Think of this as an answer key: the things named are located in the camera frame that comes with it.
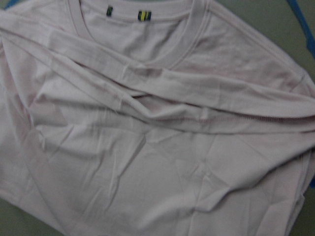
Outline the pink Snoopy t-shirt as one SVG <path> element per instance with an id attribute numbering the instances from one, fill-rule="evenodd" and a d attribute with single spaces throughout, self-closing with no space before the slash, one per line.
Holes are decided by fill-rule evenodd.
<path id="1" fill-rule="evenodd" d="M 0 197 L 66 236 L 287 236 L 315 85 L 215 0 L 0 13 Z"/>

